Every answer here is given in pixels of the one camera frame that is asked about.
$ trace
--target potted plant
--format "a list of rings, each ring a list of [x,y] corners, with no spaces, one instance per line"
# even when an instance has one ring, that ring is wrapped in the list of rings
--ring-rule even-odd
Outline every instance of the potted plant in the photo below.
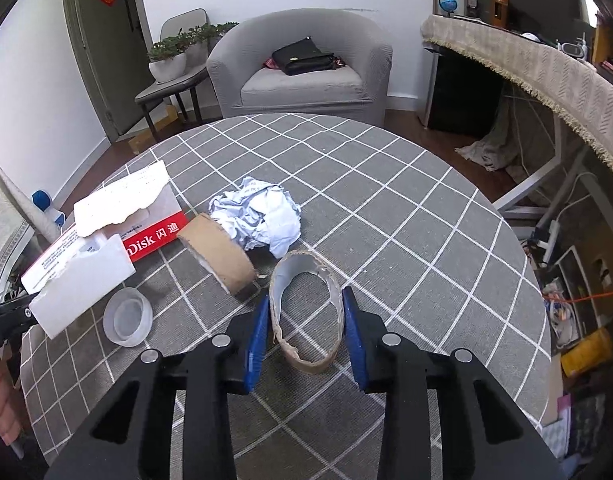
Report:
[[[164,38],[149,51],[148,67],[158,83],[167,83],[184,74],[187,65],[185,51],[189,47],[179,35]]]
[[[179,36],[182,38],[183,43],[188,43],[187,59],[189,66],[197,66],[206,61],[204,51],[204,45],[208,52],[213,50],[216,43],[237,23],[228,22],[221,23],[220,25],[211,25],[205,23],[201,27],[189,28],[188,32],[180,31]]]

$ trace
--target round table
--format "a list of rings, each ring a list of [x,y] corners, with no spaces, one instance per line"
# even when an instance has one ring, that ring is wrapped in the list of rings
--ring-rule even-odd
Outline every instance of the round table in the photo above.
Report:
[[[534,425],[547,400],[549,331],[542,298],[512,230],[476,187],[446,162],[377,127],[330,116],[264,114],[200,126],[157,144],[106,180],[163,160],[187,216],[236,189],[243,176],[281,183],[302,205],[293,249],[313,251],[353,286],[359,306],[420,348],[471,349]],[[258,273],[276,260],[250,251]],[[154,308],[146,344],[109,342],[108,297],[53,340],[40,327],[24,337],[22,385],[40,447],[51,462],[145,348],[174,354],[222,332],[251,309],[269,278],[234,298],[179,241],[136,262],[126,280]],[[317,359],[334,340],[328,294],[312,275],[285,292],[284,333]],[[433,477],[441,477],[437,401],[429,392]],[[174,413],[171,478],[180,478],[184,396]],[[271,348],[255,391],[230,396],[240,480],[372,479],[384,397],[361,393],[341,346],[334,364],[309,376]]]

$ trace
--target beige tablecloth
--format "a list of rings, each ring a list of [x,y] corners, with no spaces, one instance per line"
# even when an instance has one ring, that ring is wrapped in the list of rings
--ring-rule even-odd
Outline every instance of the beige tablecloth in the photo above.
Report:
[[[422,24],[424,41],[481,62],[558,114],[613,171],[613,86],[545,44],[500,28],[444,16]]]

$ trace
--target sandisk box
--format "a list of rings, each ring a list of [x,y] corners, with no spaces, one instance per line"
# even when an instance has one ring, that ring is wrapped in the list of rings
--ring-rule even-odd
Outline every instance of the sandisk box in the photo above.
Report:
[[[30,310],[54,338],[135,273],[133,262],[173,241],[188,223],[162,161],[74,206],[68,228],[22,277]]]
[[[77,234],[119,234],[135,262],[173,241],[188,220],[169,185],[163,161],[98,189],[74,206]]]

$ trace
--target gray chair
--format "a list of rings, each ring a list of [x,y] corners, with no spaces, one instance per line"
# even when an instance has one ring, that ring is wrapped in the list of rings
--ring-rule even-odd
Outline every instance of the gray chair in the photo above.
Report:
[[[180,29],[186,31],[192,27],[201,27],[207,22],[208,18],[206,16],[206,10],[204,9],[189,10],[189,12],[185,12],[179,16],[173,16],[172,18],[166,20],[162,25],[160,40],[168,38],[169,36],[177,36]],[[187,60],[187,69],[183,75],[177,79],[168,81],[168,83],[153,83],[151,86],[142,90],[138,95],[136,95],[136,104],[142,108],[142,112],[146,118],[146,124],[148,124],[148,127],[156,140],[160,139],[158,138],[158,132],[155,129],[155,125],[151,119],[149,111],[155,107],[154,103],[159,104],[162,102],[164,97],[175,95],[184,120],[189,121],[189,116],[184,106],[184,102],[182,102],[182,98],[180,96],[180,92],[188,90],[193,103],[195,121],[197,124],[203,123],[196,86],[208,77],[205,63],[206,57],[208,57],[208,49],[206,44],[198,44],[190,48],[197,49],[197,52],[194,56],[194,60]]]
[[[263,68],[277,49],[310,36],[345,68],[287,76]],[[227,33],[206,61],[222,116],[267,112],[335,115],[384,123],[393,48],[372,20],[337,9],[292,9],[259,16]]]

